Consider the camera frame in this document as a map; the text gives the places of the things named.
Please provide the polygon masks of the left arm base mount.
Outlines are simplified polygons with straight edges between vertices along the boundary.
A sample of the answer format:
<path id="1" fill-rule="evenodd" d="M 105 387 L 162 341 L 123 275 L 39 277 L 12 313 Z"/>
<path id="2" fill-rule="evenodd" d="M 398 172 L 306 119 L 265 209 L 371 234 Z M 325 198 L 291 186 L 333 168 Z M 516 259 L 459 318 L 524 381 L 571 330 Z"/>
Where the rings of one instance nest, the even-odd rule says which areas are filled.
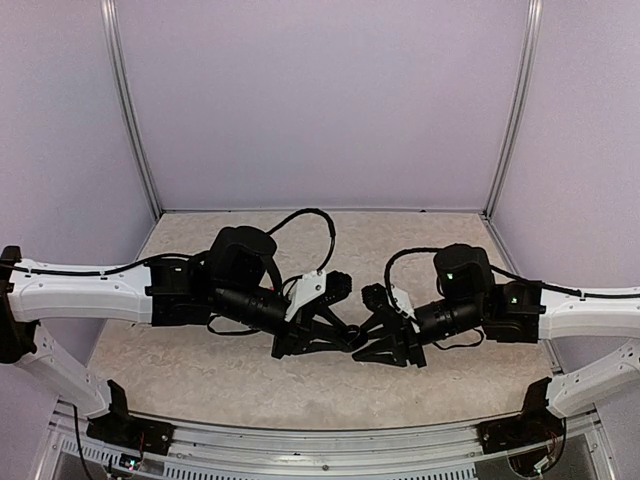
<path id="1" fill-rule="evenodd" d="M 87 435 L 142 454 L 166 456 L 173 440 L 175 426 L 168 422 L 132 415 L 124 388 L 114 380 L 108 380 L 106 385 L 111 395 L 107 412 L 88 418 Z"/>

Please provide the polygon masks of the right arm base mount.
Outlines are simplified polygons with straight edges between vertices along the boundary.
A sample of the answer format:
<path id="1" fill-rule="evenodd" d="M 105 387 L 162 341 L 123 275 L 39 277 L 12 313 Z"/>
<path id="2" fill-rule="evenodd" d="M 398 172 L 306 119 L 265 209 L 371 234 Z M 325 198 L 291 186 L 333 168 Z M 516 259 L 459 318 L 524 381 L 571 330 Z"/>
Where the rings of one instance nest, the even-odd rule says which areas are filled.
<path id="1" fill-rule="evenodd" d="M 481 422 L 476 429 L 484 454 L 544 443 L 565 432 L 564 421 L 547 409 L 544 397 L 526 398 L 519 413 Z"/>

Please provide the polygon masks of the black earbud charging case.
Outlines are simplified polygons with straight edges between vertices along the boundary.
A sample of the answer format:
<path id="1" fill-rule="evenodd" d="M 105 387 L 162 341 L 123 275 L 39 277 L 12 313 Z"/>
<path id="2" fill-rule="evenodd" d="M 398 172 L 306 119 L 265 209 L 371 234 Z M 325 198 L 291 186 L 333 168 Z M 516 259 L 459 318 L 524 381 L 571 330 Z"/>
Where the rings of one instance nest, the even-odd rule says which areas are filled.
<path id="1" fill-rule="evenodd" d="M 348 325 L 344 339 L 350 351 L 356 351 L 368 342 L 367 333 L 358 325 Z"/>

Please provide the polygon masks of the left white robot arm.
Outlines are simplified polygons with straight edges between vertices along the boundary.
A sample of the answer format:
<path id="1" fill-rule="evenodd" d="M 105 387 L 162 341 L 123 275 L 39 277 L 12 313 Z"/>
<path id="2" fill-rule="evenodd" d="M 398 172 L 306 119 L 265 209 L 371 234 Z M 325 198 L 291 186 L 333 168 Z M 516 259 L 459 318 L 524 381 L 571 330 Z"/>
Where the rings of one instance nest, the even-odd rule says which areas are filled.
<path id="1" fill-rule="evenodd" d="M 140 434 L 124 390 L 92 376 L 46 335 L 50 318 L 113 319 L 154 327 L 209 326 L 223 317 L 243 334 L 273 338 L 276 358 L 352 352 L 359 330 L 333 304 L 347 298 L 351 278 L 317 269 L 284 282 L 272 236 L 252 226 L 226 227 L 195 255 L 160 254 L 98 269 L 45 265 L 16 246 L 1 256 L 1 360 L 48 381 L 92 424 L 121 445 Z"/>

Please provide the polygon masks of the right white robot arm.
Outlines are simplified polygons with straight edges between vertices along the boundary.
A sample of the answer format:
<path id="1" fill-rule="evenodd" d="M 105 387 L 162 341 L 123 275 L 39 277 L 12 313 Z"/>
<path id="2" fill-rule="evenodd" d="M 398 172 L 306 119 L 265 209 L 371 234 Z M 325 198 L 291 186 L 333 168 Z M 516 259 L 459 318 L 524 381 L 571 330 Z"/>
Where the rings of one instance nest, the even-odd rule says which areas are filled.
<path id="1" fill-rule="evenodd" d="M 394 261 L 420 250 L 402 250 L 388 260 L 384 282 L 363 288 L 370 318 L 361 326 L 369 342 L 352 357 L 405 367 L 426 364 L 424 348 L 468 331 L 481 340 L 537 344 L 568 337 L 621 337 L 626 344 L 572 373 L 531 384 L 511 426 L 523 444 L 535 442 L 552 419 L 569 417 L 639 378 L 639 291 L 588 292 L 525 279 L 514 274 L 499 284 L 503 269 L 486 251 L 467 244 L 428 248 L 433 256 L 441 300 L 412 306 L 406 292 L 393 286 Z"/>

